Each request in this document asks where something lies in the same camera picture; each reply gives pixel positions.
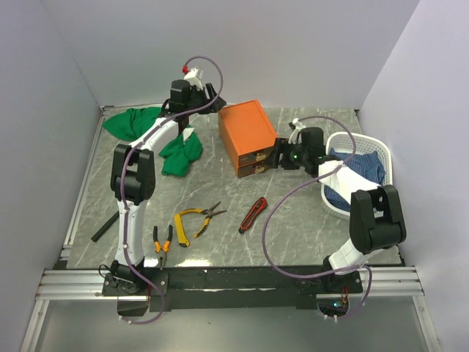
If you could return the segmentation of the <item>clear top drawer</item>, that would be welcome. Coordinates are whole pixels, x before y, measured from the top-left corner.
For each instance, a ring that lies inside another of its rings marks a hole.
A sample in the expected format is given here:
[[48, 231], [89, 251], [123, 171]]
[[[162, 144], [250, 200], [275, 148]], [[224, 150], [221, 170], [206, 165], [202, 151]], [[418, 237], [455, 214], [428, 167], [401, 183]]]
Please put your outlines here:
[[267, 147], [261, 150], [255, 150], [249, 153], [238, 155], [234, 158], [234, 165], [236, 167], [242, 167], [255, 162], [263, 161], [267, 159], [273, 151], [273, 147]]

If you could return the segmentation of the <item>clear drawer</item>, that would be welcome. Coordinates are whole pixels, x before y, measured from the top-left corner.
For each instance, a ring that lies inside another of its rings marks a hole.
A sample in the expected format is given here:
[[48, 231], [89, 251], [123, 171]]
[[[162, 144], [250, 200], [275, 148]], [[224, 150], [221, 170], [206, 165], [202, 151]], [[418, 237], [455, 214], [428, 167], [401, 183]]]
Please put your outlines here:
[[243, 165], [238, 168], [237, 170], [237, 177], [243, 178], [248, 177], [250, 175], [255, 175], [259, 173], [263, 173], [270, 169], [270, 166], [266, 161], [257, 161], [250, 164]]
[[263, 161], [267, 159], [273, 151], [273, 147], [267, 147], [261, 150], [255, 150], [249, 153], [238, 155], [234, 158], [234, 165], [236, 167], [242, 167], [255, 162]]

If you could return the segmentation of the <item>orange drawer box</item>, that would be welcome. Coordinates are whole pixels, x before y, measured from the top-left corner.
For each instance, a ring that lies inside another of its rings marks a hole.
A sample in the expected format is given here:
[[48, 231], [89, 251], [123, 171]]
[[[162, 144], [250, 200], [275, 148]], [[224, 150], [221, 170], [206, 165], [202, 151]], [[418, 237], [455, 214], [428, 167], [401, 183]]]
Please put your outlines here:
[[218, 131], [237, 176], [235, 157], [273, 147], [278, 137], [258, 100], [222, 108], [218, 113]]

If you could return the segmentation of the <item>clear bottom drawer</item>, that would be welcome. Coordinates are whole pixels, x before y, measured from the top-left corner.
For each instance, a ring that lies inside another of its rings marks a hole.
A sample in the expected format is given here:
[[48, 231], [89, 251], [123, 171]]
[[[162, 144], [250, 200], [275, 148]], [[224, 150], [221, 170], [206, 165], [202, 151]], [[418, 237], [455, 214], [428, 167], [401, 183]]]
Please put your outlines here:
[[237, 170], [237, 177], [243, 178], [248, 177], [250, 175], [255, 175], [259, 173], [263, 173], [270, 169], [270, 166], [266, 161], [257, 161], [250, 164], [243, 165], [238, 168]]

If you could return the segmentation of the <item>red black utility knife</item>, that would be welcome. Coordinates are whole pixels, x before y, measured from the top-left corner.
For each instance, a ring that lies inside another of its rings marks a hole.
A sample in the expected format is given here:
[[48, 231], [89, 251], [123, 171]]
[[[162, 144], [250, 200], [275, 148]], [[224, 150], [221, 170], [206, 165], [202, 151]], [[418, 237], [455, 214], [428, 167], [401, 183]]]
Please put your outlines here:
[[259, 214], [267, 207], [267, 200], [264, 197], [260, 197], [250, 208], [249, 212], [245, 215], [241, 222], [238, 232], [244, 234], [249, 230]]

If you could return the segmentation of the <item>yellow utility knife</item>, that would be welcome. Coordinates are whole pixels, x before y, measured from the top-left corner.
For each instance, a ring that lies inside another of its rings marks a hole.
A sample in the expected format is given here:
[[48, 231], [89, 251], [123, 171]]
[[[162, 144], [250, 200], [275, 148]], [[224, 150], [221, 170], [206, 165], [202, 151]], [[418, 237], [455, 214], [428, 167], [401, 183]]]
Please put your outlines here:
[[182, 248], [187, 248], [190, 246], [190, 241], [188, 240], [182, 222], [182, 215], [177, 213], [174, 215], [174, 226], [177, 232], [177, 241]]

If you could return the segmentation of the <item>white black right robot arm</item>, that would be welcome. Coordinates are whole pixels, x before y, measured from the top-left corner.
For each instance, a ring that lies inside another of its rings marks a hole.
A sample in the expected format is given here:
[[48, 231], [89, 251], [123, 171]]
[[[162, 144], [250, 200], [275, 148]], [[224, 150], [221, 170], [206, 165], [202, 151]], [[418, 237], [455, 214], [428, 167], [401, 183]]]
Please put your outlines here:
[[292, 279], [321, 278], [322, 286], [335, 293], [345, 286], [346, 275], [364, 267], [373, 255], [404, 242], [407, 230], [396, 187], [367, 180], [347, 165], [356, 156], [360, 140], [358, 134], [348, 130], [344, 132], [352, 150], [345, 160], [340, 160], [332, 155], [314, 152], [311, 143], [317, 138], [307, 136], [307, 131], [308, 128], [295, 127], [289, 138], [277, 138], [274, 142], [270, 158], [275, 167], [303, 167], [314, 177], [283, 196], [271, 210], [267, 220], [271, 219], [275, 210], [293, 193], [311, 183], [319, 182], [331, 188], [349, 204], [349, 239], [325, 258], [324, 270], [317, 274], [294, 274], [273, 263], [265, 243], [268, 223], [264, 224], [262, 230], [262, 249], [273, 270]]

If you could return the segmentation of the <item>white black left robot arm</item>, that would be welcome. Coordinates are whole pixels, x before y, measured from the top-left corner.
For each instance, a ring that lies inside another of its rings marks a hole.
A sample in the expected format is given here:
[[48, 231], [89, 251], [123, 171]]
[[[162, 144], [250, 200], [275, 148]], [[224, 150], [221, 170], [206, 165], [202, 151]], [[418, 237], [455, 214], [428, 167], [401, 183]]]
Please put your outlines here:
[[156, 187], [155, 155], [188, 126], [192, 114], [216, 113], [226, 105], [211, 83], [187, 78], [171, 83], [169, 99], [142, 136], [114, 149], [111, 190], [119, 211], [119, 244], [110, 273], [126, 293], [135, 295], [148, 285], [144, 269], [143, 226], [147, 203]]

